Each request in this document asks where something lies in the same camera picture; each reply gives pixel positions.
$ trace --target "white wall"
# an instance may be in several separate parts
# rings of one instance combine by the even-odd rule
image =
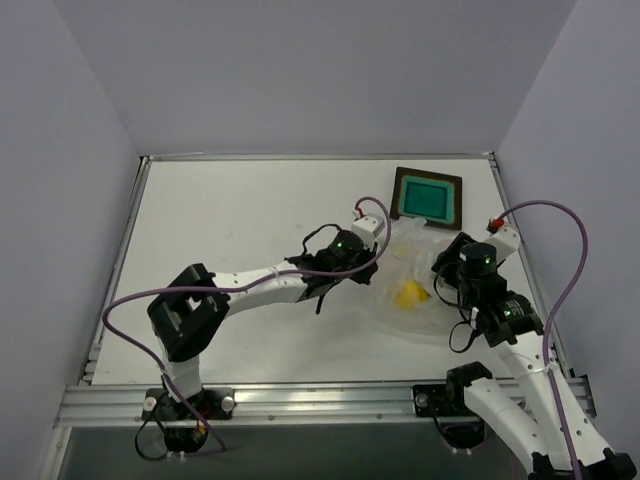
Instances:
[[[579,0],[502,146],[515,203],[550,198],[575,208],[590,258],[561,311],[560,331],[587,372],[598,425],[640,462],[640,3]],[[579,235],[538,207],[518,220],[550,297],[573,274]]]
[[[0,7],[0,478],[32,478],[78,380],[138,161],[50,1]]]
[[[54,3],[141,153],[477,153],[575,0]]]

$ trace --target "yellow object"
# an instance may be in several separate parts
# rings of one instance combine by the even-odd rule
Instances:
[[[413,308],[429,298],[427,291],[413,279],[407,280],[396,294],[396,305],[400,308]]]

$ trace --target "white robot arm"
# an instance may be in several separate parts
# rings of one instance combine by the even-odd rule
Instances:
[[[348,272],[371,261],[376,253],[376,239],[385,222],[376,215],[359,216],[349,230],[339,229],[331,244],[315,255],[306,252],[287,258],[269,268],[248,272],[209,272],[204,265],[195,264],[185,269],[171,287],[210,286],[221,289],[255,286],[229,294],[165,294],[157,297],[147,309],[154,331],[160,341],[166,375],[186,398],[202,391],[199,354],[213,338],[225,319],[272,303],[297,303],[318,299],[316,313],[320,312],[327,292],[343,279],[368,284],[376,272],[374,263],[369,268],[345,276],[305,274],[313,272]],[[271,279],[258,282],[271,276]],[[180,399],[172,389],[168,394]]]
[[[631,459],[614,453],[596,431],[555,361],[545,366],[542,322],[529,301],[509,291],[506,280],[497,273],[519,243],[519,235],[509,225],[501,226],[482,243],[461,233],[432,270],[458,290],[459,307],[469,313],[475,331],[506,364],[534,418],[504,394],[478,362],[448,372],[450,400],[490,425],[531,479],[633,478],[636,469]],[[554,375],[558,386],[580,472],[571,464],[549,375]]]

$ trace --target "white table surface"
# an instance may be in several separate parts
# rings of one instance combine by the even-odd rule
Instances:
[[[150,168],[116,298],[168,285],[186,266],[210,271],[267,267],[298,254],[302,238],[317,226],[348,226],[361,196],[390,204],[397,166],[463,178],[463,230],[486,238],[487,219],[503,210],[486,160],[304,160],[158,162]],[[373,204],[365,210],[376,211]],[[455,232],[432,230],[434,240]],[[312,248],[326,246],[331,233]],[[532,299],[518,255],[500,269],[509,287]],[[451,352],[442,338],[415,341],[390,335],[363,308],[366,288],[343,282],[315,302],[270,305],[223,322],[201,354],[207,383],[275,383],[441,379],[470,361],[497,377],[509,372],[478,339],[466,354]],[[112,321],[158,350],[146,315],[151,299],[116,309]],[[455,310],[447,312],[456,320]],[[154,362],[106,332],[94,384],[159,382]]]

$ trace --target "teal square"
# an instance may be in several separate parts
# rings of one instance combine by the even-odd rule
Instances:
[[[454,186],[449,182],[405,176],[402,179],[400,214],[452,224],[455,216],[453,192]]]

